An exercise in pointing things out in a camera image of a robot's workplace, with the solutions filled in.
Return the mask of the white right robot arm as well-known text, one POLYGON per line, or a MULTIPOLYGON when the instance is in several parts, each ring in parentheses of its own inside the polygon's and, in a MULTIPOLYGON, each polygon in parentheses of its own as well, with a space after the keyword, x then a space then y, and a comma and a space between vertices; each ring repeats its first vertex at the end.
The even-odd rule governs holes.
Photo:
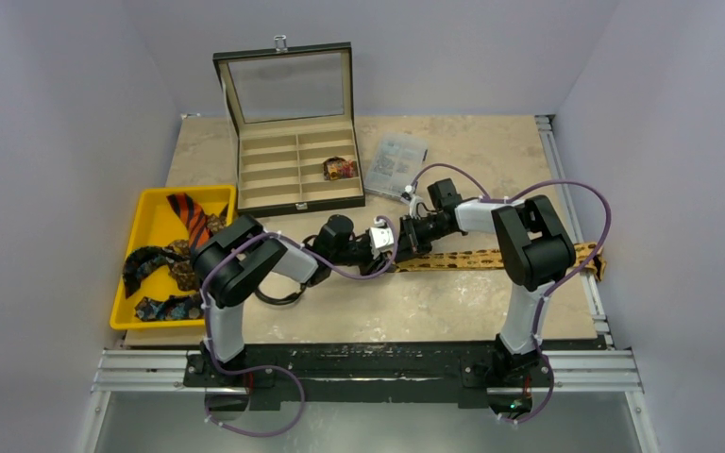
POLYGON ((464 200, 451 179, 429 185, 433 210, 399 219, 398 262, 429 254, 431 244, 454 233, 496 236, 503 269, 512 282, 505 324, 495 339, 492 370, 514 384, 540 361, 539 331, 548 292, 576 261, 574 244, 549 199, 537 195, 516 201, 464 200))

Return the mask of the cream insect print tie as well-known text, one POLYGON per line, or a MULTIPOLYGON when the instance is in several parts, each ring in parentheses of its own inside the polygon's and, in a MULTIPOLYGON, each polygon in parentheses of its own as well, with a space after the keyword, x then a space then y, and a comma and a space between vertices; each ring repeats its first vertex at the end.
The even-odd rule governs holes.
MULTIPOLYGON (((575 243, 576 261, 572 267, 583 263, 590 252, 595 250, 596 245, 596 243, 575 243)), ((583 269, 592 274, 596 281, 602 281, 606 267, 607 261, 599 252, 591 261, 585 264, 583 269)), ((395 264, 392 272, 503 270, 504 268, 499 250, 480 249, 426 254, 395 264)))

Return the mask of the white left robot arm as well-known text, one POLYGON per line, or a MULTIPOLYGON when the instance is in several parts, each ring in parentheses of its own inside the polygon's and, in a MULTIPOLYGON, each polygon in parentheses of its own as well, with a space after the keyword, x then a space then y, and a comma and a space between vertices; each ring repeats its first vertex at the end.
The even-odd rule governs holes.
POLYGON ((247 368, 240 357, 245 351, 244 303, 268 275, 287 277, 303 288, 331 274, 370 280, 394 264, 398 246, 397 231, 384 216, 355 235, 348 218, 334 215, 308 243, 268 231, 248 215, 218 233, 208 229, 205 218, 194 220, 188 230, 205 316, 207 373, 222 386, 238 382, 247 368))

